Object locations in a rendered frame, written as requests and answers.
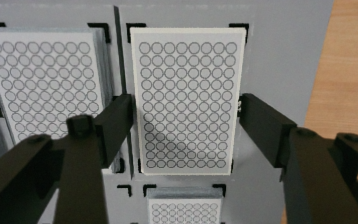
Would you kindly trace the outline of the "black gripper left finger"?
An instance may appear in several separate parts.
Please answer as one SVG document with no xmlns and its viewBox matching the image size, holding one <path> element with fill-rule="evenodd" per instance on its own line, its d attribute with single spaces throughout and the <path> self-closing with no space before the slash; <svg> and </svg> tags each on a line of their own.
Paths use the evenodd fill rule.
<svg viewBox="0 0 358 224">
<path fill-rule="evenodd" d="M 65 122 L 63 138 L 31 135 L 0 157 L 0 224 L 37 224 L 58 186 L 52 224 L 109 224 L 102 169 L 134 124 L 131 94 Z"/>
</svg>

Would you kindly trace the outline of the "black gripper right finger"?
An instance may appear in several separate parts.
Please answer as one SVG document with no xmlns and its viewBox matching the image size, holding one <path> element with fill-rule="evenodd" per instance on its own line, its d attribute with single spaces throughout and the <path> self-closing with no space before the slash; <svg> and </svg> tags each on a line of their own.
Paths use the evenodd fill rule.
<svg viewBox="0 0 358 224">
<path fill-rule="evenodd" d="M 239 124 L 282 168 L 287 224 L 358 224 L 358 134 L 323 138 L 252 93 L 242 93 Z"/>
</svg>

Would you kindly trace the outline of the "grey flat deck plate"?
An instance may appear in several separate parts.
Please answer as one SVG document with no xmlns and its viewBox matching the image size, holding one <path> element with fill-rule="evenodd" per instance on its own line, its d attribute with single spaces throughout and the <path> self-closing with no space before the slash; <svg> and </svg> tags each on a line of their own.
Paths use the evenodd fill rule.
<svg viewBox="0 0 358 224">
<path fill-rule="evenodd" d="M 0 0 L 0 4 L 256 5 L 246 93 L 304 126 L 334 0 Z M 280 224 L 282 168 L 241 128 L 226 224 Z"/>
</svg>

